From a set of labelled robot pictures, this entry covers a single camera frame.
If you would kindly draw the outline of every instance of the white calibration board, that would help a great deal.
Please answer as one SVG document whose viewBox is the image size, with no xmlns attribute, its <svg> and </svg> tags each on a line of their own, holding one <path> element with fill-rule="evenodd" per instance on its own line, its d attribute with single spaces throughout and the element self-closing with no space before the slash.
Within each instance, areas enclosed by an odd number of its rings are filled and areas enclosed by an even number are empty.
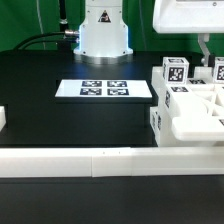
<svg viewBox="0 0 224 224">
<path fill-rule="evenodd" d="M 142 80 L 62 80 L 55 96 L 152 98 Z"/>
</svg>

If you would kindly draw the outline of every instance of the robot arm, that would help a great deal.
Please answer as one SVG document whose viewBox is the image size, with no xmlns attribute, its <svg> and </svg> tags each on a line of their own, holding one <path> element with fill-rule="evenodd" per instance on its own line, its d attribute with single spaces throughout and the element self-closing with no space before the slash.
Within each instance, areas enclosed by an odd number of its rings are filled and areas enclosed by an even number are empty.
<svg viewBox="0 0 224 224">
<path fill-rule="evenodd" d="M 122 0 L 86 0 L 86 17 L 80 26 L 75 59 L 95 64 L 130 60 L 128 27 L 122 19 Z"/>
</svg>

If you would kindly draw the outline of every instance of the black tabletop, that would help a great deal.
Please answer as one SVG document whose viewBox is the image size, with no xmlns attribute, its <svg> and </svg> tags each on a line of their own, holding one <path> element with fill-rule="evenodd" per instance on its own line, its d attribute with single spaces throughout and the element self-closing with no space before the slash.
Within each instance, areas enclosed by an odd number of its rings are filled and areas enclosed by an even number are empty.
<svg viewBox="0 0 224 224">
<path fill-rule="evenodd" d="M 163 56 L 185 56 L 190 75 L 201 55 L 138 52 L 130 63 L 76 64 L 71 53 L 0 54 L 4 147 L 152 146 L 142 102 L 57 102 L 61 79 L 146 80 Z M 0 179 L 2 224 L 223 224 L 223 176 Z"/>
<path fill-rule="evenodd" d="M 6 51 L 0 54 L 0 105 L 7 125 L 0 147 L 153 146 L 148 109 L 156 103 L 128 99 L 57 99 L 62 79 L 146 80 L 152 93 L 153 66 L 163 56 L 185 56 L 191 69 L 201 55 L 186 52 L 137 52 L 117 65 L 75 63 L 71 52 Z"/>
</svg>

